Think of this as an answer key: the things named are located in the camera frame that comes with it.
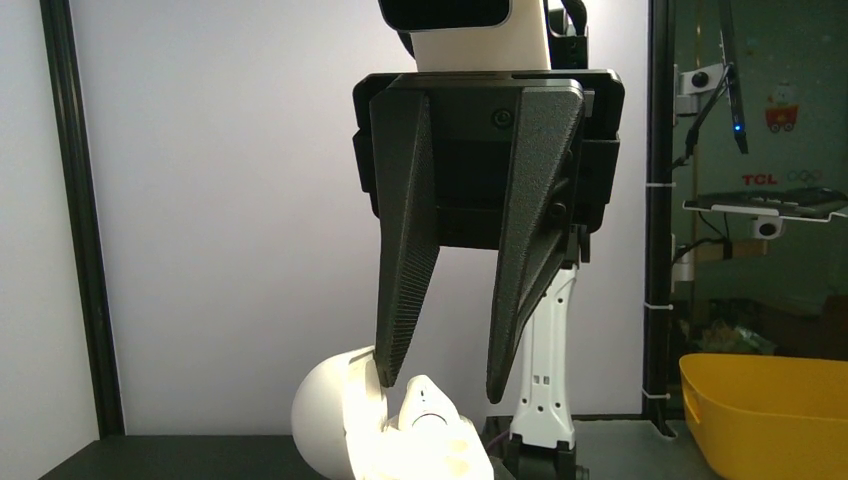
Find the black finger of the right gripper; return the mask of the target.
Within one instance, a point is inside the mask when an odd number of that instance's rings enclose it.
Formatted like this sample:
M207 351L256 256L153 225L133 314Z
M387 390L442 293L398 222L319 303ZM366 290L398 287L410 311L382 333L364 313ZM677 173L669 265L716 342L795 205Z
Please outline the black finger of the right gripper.
M502 401L524 327L563 256L571 208L548 218L557 194L574 195L570 146L584 115L575 86L526 87L519 95L492 298L486 394Z
M389 89L370 104L380 265L374 358L396 384L440 252L429 99Z

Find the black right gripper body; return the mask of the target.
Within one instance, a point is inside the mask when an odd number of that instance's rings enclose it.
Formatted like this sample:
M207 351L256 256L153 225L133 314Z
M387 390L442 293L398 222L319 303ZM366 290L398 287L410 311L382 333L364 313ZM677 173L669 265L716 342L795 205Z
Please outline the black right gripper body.
M358 130L353 146L364 193L371 209L379 211L373 160L370 101L398 79L396 73L372 74L352 91ZM612 194L619 152L618 129L625 97L624 85L612 70L555 70L522 73L534 86L574 80L584 91L587 112L583 126L573 223L589 234L600 229ZM512 129L498 129L492 116L515 106L508 95L491 107L474 90L461 95L467 108L455 114L463 127L480 131L479 139L436 137L435 181L439 235L444 245L495 250L499 245L506 180L511 158Z

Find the white earbud one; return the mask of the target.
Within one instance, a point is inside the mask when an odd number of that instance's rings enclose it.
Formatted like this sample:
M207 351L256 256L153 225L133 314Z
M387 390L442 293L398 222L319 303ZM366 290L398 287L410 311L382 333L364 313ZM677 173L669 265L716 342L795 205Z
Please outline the white earbud one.
M400 431L453 426L459 420L454 403L427 375L417 375L408 381L397 416Z

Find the white earbud charging case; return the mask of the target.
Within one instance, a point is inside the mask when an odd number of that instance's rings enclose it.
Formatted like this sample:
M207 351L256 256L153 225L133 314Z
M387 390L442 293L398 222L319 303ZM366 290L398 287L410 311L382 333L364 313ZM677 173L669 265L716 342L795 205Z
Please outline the white earbud charging case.
M298 387L291 410L297 451L328 479L492 479L474 424L400 431L373 347L329 357Z

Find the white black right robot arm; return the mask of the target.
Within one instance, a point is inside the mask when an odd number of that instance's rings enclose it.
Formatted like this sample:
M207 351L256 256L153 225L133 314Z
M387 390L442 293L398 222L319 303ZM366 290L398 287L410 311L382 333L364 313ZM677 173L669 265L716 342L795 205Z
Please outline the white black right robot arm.
M566 392L566 327L579 266L611 199L620 76L566 50L585 31L569 1L383 1L416 62L353 90L362 189L380 225L375 361L394 386L444 247L497 254L486 391L520 401L505 466L516 479L584 479Z

